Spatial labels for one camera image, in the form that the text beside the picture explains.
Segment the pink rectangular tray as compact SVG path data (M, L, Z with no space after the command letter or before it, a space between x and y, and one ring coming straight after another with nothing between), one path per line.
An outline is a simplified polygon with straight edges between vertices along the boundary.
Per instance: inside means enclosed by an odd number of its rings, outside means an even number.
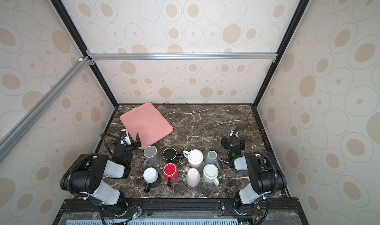
M141 150L154 145L173 132L173 127L151 103L145 103L120 116L133 140L140 137Z

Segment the light grey mug white inside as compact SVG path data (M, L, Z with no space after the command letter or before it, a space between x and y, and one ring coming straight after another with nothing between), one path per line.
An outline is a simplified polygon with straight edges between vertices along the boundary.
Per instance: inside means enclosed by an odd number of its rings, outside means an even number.
M205 164L213 164L218 168L218 170L221 169L219 165L219 161L218 161L218 155L213 150L207 153L206 158L205 158Z

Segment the white mug red inside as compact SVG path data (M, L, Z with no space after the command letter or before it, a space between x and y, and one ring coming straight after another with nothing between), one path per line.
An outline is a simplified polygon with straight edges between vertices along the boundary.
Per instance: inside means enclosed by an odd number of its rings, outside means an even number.
M203 180L206 183L213 183L216 186L219 186L220 182L217 178L218 174L219 174L219 170L218 170L217 166L215 166L213 164L207 164L203 168Z

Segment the white teapot-like mug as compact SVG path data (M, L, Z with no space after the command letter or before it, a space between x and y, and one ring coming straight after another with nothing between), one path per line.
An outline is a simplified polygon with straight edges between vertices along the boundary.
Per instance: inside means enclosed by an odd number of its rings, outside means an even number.
M183 151L183 155L188 160L188 164L191 168L200 168L203 163L203 153L198 149L193 149L191 151Z

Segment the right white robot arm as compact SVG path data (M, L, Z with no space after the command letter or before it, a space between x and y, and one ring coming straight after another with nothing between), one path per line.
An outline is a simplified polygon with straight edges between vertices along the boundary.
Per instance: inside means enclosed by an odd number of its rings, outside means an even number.
M245 140L230 136L221 139L221 146L227 150L226 164L237 171L248 171L249 184L235 196L236 210L247 205L258 204L267 197L274 196L287 186L281 168L271 152L242 154Z

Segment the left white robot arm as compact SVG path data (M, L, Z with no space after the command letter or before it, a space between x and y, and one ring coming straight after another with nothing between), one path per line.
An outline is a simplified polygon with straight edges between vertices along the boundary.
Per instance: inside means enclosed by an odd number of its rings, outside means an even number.
M132 152L142 146L139 135L131 141L127 130L118 137L101 133L101 141L110 155L81 154L62 176L60 187L71 194L91 199L95 204L124 210L128 204L124 193L103 181L104 177L126 179L131 171Z

